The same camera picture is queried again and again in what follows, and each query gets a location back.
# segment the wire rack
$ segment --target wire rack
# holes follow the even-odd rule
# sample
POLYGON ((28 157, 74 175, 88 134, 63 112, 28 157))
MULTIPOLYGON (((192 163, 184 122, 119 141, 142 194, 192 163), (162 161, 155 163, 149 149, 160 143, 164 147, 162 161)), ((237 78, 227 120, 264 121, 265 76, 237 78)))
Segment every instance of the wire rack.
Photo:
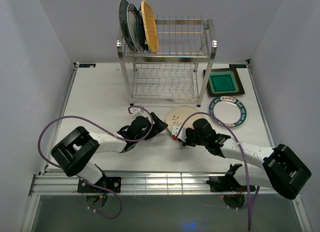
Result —
POLYGON ((192 64, 137 64, 133 98, 197 99, 198 80, 192 64))
POLYGON ((195 16, 157 17, 155 24, 159 41, 155 53, 131 51, 119 30, 117 52, 129 103, 188 100, 199 107, 210 73, 206 73, 199 91, 198 65, 207 63, 210 71, 217 51, 213 21, 195 16), (133 83, 128 79, 126 62, 133 63, 133 83))

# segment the green square plate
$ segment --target green square plate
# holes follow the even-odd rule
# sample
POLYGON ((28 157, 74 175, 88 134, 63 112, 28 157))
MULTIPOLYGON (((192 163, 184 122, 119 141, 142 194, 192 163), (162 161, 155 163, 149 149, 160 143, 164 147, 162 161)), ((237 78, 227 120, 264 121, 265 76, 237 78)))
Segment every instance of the green square plate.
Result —
POLYGON ((207 84, 210 97, 244 95, 245 90, 241 84, 238 72, 235 68, 212 69, 207 84))

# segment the metal dish rack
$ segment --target metal dish rack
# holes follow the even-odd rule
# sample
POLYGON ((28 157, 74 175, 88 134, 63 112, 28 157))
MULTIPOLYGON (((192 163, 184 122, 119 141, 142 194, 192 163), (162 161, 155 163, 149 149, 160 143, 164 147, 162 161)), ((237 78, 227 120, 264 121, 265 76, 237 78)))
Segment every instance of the metal dish rack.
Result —
POLYGON ((213 20, 157 18, 155 24, 159 40, 156 53, 131 51, 119 29, 116 46, 130 105, 169 101, 196 102, 200 107, 210 73, 205 74, 199 91, 198 65, 207 63, 206 71, 211 71, 217 52, 213 20), (126 62, 133 63, 132 83, 126 62))

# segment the white plate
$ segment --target white plate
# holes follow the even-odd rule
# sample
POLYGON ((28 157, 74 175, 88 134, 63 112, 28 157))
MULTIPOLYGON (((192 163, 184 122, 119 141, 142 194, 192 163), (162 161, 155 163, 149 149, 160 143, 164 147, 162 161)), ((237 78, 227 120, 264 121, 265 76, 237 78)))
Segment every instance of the white plate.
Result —
MULTIPOLYGON (((196 108, 190 106, 178 106, 172 108, 165 116, 164 121, 168 124, 167 129, 172 132, 173 126, 180 126, 186 118, 188 118, 193 113, 199 112, 196 108)), ((202 114, 196 114, 192 116, 183 126, 184 128, 193 128, 192 124, 198 120, 203 118, 202 114)))
POLYGON ((242 125, 247 118, 247 110, 240 100, 230 96, 220 96, 212 100, 209 113, 228 127, 242 125))
POLYGON ((142 47, 139 43, 137 27, 136 27, 138 15, 139 15, 139 12, 137 8, 132 3, 130 3, 126 8, 126 19, 128 23, 129 35, 132 39, 134 47, 136 47, 137 50, 142 51, 142 47))

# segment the gray floor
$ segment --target gray floor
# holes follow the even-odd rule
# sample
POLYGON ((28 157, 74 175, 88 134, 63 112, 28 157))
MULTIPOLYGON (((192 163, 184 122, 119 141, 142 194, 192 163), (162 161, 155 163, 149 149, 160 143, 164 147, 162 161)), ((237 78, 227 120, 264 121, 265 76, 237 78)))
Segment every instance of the gray floor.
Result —
MULTIPOLYGON (((207 207, 223 206, 219 195, 122 196, 122 214, 109 220, 78 205, 85 196, 41 196, 32 232, 245 232, 248 211, 207 207)), ((102 209, 116 213, 118 202, 110 196, 102 209)), ((260 194, 253 210, 253 232, 299 232, 291 200, 277 194, 260 194)))

